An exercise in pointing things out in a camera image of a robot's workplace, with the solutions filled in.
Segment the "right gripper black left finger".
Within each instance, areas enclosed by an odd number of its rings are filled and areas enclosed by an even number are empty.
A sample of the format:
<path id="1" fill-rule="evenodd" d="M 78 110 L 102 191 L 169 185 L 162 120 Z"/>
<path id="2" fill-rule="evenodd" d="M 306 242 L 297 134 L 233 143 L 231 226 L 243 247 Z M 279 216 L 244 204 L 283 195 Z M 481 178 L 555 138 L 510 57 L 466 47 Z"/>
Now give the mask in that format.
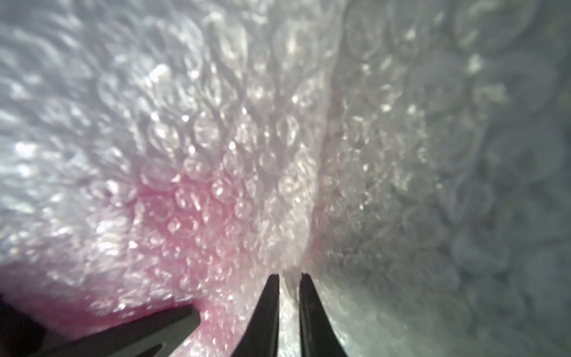
<path id="1" fill-rule="evenodd" d="M 280 325 L 280 277 L 270 275 L 232 357 L 276 357 Z"/>

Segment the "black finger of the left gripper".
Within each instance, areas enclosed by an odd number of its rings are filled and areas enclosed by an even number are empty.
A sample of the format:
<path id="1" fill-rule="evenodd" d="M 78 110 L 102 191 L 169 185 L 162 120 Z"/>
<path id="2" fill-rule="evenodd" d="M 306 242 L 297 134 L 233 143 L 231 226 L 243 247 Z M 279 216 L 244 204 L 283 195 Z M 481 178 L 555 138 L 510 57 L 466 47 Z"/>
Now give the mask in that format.
<path id="1" fill-rule="evenodd" d="M 35 355 L 39 357 L 170 356 L 199 327 L 200 322 L 199 312 L 194 306 L 179 306 Z"/>

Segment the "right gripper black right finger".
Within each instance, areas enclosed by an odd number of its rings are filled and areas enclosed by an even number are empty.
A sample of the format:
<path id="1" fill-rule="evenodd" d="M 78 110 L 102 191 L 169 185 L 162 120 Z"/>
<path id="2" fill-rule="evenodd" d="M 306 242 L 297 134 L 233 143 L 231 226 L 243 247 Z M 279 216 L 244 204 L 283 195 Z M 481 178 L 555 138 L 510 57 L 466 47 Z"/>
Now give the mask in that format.
<path id="1" fill-rule="evenodd" d="M 302 357 L 348 357 L 337 339 L 309 274 L 299 285 L 299 320 Z"/>

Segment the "pink plastic wine glass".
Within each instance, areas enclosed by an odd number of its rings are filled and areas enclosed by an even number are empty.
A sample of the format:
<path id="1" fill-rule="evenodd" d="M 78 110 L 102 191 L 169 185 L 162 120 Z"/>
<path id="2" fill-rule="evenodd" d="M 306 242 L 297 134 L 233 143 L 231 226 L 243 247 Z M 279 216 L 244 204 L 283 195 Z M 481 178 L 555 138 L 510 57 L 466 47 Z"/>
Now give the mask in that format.
<path id="1" fill-rule="evenodd" d="M 310 247 L 315 187 L 121 181 L 1 197 L 1 294 L 70 338 L 194 304 L 177 356 L 229 356 L 266 278 Z"/>

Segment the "bubble wrap sheet stack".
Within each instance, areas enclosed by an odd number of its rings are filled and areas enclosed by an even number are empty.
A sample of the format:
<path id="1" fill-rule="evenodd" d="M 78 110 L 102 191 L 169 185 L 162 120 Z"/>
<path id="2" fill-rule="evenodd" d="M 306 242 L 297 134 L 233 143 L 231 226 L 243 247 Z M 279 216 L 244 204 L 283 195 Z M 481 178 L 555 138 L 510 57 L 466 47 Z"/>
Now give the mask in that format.
<path id="1" fill-rule="evenodd" d="M 568 1 L 3 1 L 1 197 L 315 187 L 351 356 L 570 354 Z"/>

